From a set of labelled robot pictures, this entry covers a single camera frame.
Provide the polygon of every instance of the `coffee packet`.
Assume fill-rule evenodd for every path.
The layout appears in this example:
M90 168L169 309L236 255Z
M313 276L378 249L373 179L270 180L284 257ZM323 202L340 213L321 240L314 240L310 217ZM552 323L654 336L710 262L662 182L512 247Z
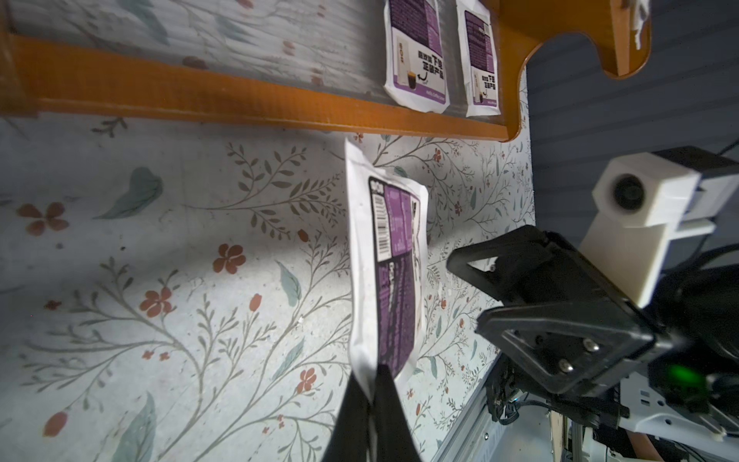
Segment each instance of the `coffee packet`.
M385 2L385 91L421 112L449 106L438 11L436 0Z
M352 267L352 372L370 402L379 364L396 385L416 368L426 333L426 213L429 193L377 169L345 142Z
M467 117L499 115L497 53L490 12L478 0L457 0Z

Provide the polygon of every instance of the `gray wall panel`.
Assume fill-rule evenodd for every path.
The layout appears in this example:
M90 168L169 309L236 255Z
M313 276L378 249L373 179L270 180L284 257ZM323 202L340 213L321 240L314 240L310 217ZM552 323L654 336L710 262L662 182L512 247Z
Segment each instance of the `gray wall panel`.
M652 55L632 78L605 76L581 35L545 44L527 78L537 225L578 245L610 159L683 145L717 152L739 137L739 1L653 1ZM739 148L730 155L739 158ZM739 241L738 195L706 248ZM666 266L697 241L674 242Z

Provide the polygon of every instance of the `green led light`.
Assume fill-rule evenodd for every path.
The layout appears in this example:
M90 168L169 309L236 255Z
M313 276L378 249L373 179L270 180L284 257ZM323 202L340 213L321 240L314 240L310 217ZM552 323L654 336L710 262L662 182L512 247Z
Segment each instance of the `green led light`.
M703 386L706 383L706 378L702 374L679 364L670 366L667 369L667 375L675 382L686 386Z

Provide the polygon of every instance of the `camera lens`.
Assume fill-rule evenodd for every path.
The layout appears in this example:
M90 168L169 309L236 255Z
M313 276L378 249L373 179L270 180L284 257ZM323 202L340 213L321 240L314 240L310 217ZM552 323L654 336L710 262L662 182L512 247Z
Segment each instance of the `camera lens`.
M627 175L616 183L613 198L621 208L639 210L644 205L644 187L634 175Z

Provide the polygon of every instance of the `floral wallpaper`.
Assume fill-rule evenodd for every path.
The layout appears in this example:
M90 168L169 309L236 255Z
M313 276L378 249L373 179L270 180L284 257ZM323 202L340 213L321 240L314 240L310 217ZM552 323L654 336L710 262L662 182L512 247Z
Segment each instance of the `floral wallpaper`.
M0 120L4 460L320 460L350 373L345 136ZM350 139L429 188L428 329L398 394L430 461L497 354L473 332L496 302L445 258L533 223L528 129Z

